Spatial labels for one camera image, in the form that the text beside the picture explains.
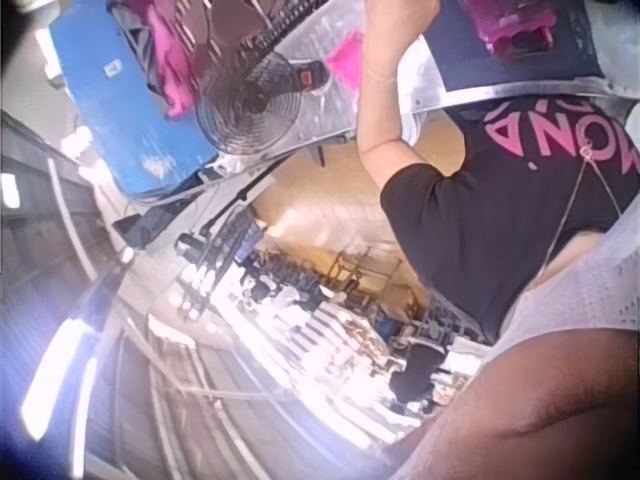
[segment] pink object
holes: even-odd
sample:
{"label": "pink object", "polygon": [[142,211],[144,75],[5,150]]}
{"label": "pink object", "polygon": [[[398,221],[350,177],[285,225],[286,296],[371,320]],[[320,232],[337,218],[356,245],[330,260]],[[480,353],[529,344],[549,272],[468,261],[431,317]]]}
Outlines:
{"label": "pink object", "polygon": [[[556,14],[548,0],[460,0],[469,12],[478,36],[498,57],[546,51],[553,46],[551,27]],[[534,34],[528,42],[517,41],[521,34]]]}
{"label": "pink object", "polygon": [[189,61],[180,42],[173,36],[156,8],[147,8],[147,22],[153,34],[158,72],[162,77],[164,96],[170,117],[186,112],[195,103]]}
{"label": "pink object", "polygon": [[360,90],[362,79],[362,33],[350,33],[327,57],[327,65],[351,90]]}
{"label": "pink object", "polygon": [[551,28],[556,15],[546,0],[462,0],[485,43],[512,38],[521,32]]}

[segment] fan grille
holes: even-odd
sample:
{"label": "fan grille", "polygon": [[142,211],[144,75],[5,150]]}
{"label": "fan grille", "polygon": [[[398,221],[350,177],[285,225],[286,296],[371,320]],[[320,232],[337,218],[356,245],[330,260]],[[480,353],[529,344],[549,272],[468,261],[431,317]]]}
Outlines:
{"label": "fan grille", "polygon": [[272,53],[248,75],[212,76],[204,84],[196,112],[216,149],[251,155],[266,150],[289,131],[300,102],[294,67]]}

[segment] bracelet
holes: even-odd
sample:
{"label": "bracelet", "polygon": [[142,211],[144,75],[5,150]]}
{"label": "bracelet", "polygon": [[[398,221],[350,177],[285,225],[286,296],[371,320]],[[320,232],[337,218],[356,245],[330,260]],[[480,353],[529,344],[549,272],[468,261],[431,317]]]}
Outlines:
{"label": "bracelet", "polygon": [[362,62],[362,70],[366,73],[368,73],[369,75],[371,75],[373,78],[375,78],[376,80],[380,81],[380,82],[384,82],[384,83],[397,83],[398,82],[398,77],[397,75],[394,77],[382,77],[380,75],[378,75],[376,72],[374,72],[373,70],[371,70],[367,64],[365,62]]}

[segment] pink lettering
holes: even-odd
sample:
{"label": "pink lettering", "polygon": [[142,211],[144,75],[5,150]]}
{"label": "pink lettering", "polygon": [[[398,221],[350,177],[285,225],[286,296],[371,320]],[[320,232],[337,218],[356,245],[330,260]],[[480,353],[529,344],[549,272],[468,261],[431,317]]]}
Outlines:
{"label": "pink lettering", "polygon": [[632,165],[635,165],[636,170],[640,172],[640,155],[638,150],[631,144],[629,146],[629,138],[622,130],[622,127],[616,122],[613,122],[613,128],[616,130],[616,136],[618,137],[618,143],[620,144],[621,156],[622,156],[622,174],[624,175],[629,171]]}
{"label": "pink lettering", "polygon": [[547,113],[547,109],[549,108],[549,100],[546,98],[541,98],[536,102],[536,112]]}
{"label": "pink lettering", "polygon": [[[506,118],[495,123],[484,126],[487,134],[498,145],[509,150],[511,153],[522,157],[522,143],[520,142],[520,112],[512,112]],[[498,130],[506,129],[506,135],[500,134]]]}
{"label": "pink lettering", "polygon": [[578,105],[573,105],[571,103],[567,103],[564,100],[556,100],[556,103],[562,108],[566,108],[567,110],[571,110],[572,112],[583,112],[583,113],[592,113],[593,107],[589,102],[584,100],[580,100]]}
{"label": "pink lettering", "polygon": [[536,134],[538,147],[540,148],[540,153],[542,153],[542,155],[545,157],[551,155],[548,137],[553,138],[570,155],[576,155],[576,146],[573,142],[573,132],[571,131],[571,125],[569,125],[569,119],[564,113],[556,113],[556,121],[558,122],[558,125],[554,125],[548,119],[536,112],[529,112],[529,119],[533,125],[533,131]]}
{"label": "pink lettering", "polygon": [[485,122],[490,122],[491,120],[496,118],[498,115],[500,115],[502,112],[504,112],[504,109],[509,106],[509,103],[511,103],[511,102],[503,102],[502,104],[500,104],[500,106],[498,108],[495,108],[495,109],[491,110],[490,112],[488,112],[484,116],[484,121]]}
{"label": "pink lettering", "polygon": [[592,148],[593,159],[596,161],[611,160],[611,157],[613,157],[613,154],[616,152],[616,138],[609,122],[599,115],[585,115],[578,120],[578,123],[576,123],[576,138],[578,139],[578,145],[580,147],[584,147],[589,144],[590,140],[587,138],[587,128],[592,124],[600,125],[607,134],[607,145],[605,147],[598,150]]}

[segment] shopper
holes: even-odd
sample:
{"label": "shopper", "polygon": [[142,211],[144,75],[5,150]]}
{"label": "shopper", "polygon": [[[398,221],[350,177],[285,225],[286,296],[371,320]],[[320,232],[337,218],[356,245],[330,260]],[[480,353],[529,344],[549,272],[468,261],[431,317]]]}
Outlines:
{"label": "shopper", "polygon": [[514,98],[460,125],[466,158],[445,178],[400,139],[395,83],[438,9],[367,0],[358,149],[421,280],[504,336],[390,449],[395,464],[362,478],[406,457],[396,480],[637,478],[640,200],[608,230],[638,194],[638,152],[585,99]]}

